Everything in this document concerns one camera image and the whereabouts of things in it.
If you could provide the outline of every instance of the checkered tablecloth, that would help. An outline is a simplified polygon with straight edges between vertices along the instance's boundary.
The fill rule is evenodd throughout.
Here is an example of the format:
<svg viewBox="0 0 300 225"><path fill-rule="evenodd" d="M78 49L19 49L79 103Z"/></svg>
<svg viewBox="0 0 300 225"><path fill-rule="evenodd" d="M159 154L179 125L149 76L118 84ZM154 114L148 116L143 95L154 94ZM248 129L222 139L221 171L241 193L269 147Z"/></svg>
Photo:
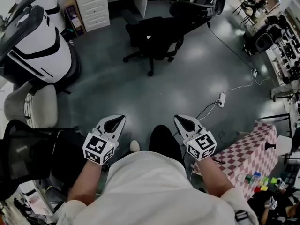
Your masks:
<svg viewBox="0 0 300 225"><path fill-rule="evenodd" d="M254 174L254 172L259 172L262 176L268 176L278 162L278 157L274 148L265 150L264 146L266 142L275 144L276 141L275 126L256 121L252 133L213 156L213 158L226 163L217 164L233 185L243 190L244 197L247 200L254 194L256 185L250 186L240 182L237 180L237 176L240 173Z"/></svg>

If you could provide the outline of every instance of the chair base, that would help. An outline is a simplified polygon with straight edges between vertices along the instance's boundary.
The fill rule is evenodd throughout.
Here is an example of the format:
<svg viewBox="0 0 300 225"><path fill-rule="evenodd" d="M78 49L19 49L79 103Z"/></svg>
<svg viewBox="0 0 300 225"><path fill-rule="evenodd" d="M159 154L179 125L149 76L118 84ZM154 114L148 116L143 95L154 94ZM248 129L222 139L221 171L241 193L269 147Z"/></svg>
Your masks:
<svg viewBox="0 0 300 225"><path fill-rule="evenodd" d="M133 53L133 54L127 56L127 57L124 57L123 62L127 63L127 62L129 62L130 58L134 58L134 57L137 57L137 56L140 56L140 55L142 55L142 52L137 51L137 52L135 52L135 53ZM172 62L174 60L173 56L167 56L167 58L168 58L168 62ZM147 73L147 75L149 77L152 77L154 75L154 58L149 57L149 59L150 59L150 71Z"/></svg>

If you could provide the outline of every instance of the power strip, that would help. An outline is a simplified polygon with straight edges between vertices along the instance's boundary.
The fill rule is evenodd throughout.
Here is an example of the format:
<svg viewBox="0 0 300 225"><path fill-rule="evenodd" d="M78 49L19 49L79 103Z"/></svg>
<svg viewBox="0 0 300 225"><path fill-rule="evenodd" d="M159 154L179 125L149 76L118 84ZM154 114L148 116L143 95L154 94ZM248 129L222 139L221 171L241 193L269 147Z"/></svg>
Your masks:
<svg viewBox="0 0 300 225"><path fill-rule="evenodd" d="M219 107L224 107L225 99L226 99L226 94L222 92L219 98L219 103L218 103Z"/></svg>

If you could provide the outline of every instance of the beige chair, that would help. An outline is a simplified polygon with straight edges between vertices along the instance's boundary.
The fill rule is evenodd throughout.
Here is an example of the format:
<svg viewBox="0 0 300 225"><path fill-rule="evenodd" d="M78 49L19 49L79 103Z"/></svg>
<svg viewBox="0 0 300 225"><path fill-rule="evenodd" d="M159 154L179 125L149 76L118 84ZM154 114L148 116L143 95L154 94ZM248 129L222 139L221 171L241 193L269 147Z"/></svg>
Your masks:
<svg viewBox="0 0 300 225"><path fill-rule="evenodd" d="M290 137L278 136L275 152L277 156L290 153L292 150L292 139Z"/></svg>
<svg viewBox="0 0 300 225"><path fill-rule="evenodd" d="M38 90L32 101L26 101L26 97L32 88L29 82L9 94L4 102L4 114L7 120L19 120L35 128L53 128L58 121L58 108L55 87L47 85ZM29 104L29 112L24 111L24 105Z"/></svg>

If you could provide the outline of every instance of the floor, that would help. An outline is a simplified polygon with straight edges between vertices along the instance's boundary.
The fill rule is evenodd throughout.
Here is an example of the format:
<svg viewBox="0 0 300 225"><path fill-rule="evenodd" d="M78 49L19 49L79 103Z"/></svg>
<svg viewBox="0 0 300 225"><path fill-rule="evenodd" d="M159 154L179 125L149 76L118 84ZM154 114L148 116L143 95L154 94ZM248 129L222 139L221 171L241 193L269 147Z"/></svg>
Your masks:
<svg viewBox="0 0 300 225"><path fill-rule="evenodd" d="M271 78L261 86L254 82L252 86L226 92L224 108L216 106L201 121L218 142L217 152L231 145L238 131L252 131L255 120L284 113L282 100L275 103L270 100L276 77L266 55L257 54L251 57L251 62L242 52L243 15L232 14L238 6L237 0L227 0L222 15L210 23L214 33L246 64L203 25L184 37L184 44L172 63L167 59L155 61L153 77L147 76L146 58L123 63L122 58L136 49L130 47L126 22L120 12L110 8L110 26L74 40L82 74L68 88L72 94L58 95L59 127L79 126L86 135L103 117L124 114L127 120L112 163L129 150L133 139L140 143L141 150L147 150L150 134L157 125L164 124L175 133L174 115L197 116L222 91L250 84L254 65L260 73L257 81ZM145 18L170 17L169 7L168 1L149 1ZM287 134L287 121L275 124L279 135Z"/></svg>

